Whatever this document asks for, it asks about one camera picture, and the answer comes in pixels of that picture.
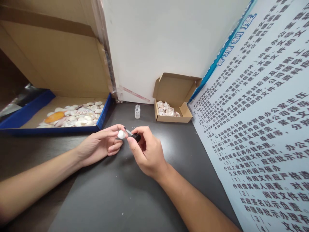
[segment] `white wall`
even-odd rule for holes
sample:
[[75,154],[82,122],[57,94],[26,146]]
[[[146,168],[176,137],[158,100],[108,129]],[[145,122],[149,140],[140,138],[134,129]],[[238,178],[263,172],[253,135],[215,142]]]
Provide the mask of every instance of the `white wall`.
[[102,0],[120,100],[153,103],[163,72],[204,77],[249,0]]

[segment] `clear glass bottle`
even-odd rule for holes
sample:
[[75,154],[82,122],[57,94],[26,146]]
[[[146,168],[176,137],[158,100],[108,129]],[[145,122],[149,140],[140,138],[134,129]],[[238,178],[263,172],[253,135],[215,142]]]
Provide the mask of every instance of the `clear glass bottle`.
[[135,118],[139,119],[141,117],[141,108],[139,107],[139,105],[135,106]]

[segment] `dropper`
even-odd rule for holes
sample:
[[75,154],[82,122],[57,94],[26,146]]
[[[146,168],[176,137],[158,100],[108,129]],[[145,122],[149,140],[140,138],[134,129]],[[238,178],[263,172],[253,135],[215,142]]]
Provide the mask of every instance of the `dropper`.
[[141,140],[141,136],[140,136],[139,134],[137,134],[137,133],[132,134],[130,131],[128,131],[128,129],[127,129],[126,127],[124,127],[124,128],[125,128],[126,132],[127,132],[132,138],[134,138],[134,139],[136,140],[136,142],[139,142],[139,141]]

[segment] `open cardboard box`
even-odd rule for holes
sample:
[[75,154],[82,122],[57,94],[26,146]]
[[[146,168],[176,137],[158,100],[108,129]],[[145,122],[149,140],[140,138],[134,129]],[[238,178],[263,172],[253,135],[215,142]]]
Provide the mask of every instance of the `open cardboard box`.
[[[38,88],[49,89],[0,123],[19,135],[98,131],[111,102],[105,49],[89,25],[0,6],[0,48]],[[95,126],[36,128],[56,107],[102,101]]]
[[[200,85],[202,79],[172,73],[163,73],[154,86],[154,113],[156,121],[162,122],[190,122],[192,114],[187,107],[187,102]],[[158,112],[157,102],[167,102],[173,107],[180,117],[161,116]]]

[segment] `orange seashell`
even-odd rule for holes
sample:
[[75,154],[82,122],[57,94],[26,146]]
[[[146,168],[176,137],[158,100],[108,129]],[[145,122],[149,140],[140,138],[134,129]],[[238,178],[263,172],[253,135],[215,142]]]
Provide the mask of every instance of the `orange seashell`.
[[64,112],[60,111],[60,112],[56,112],[52,115],[50,115],[48,118],[46,118],[44,120],[45,123],[51,123],[51,122],[54,122],[54,121],[57,121],[59,119],[62,119],[64,117]]

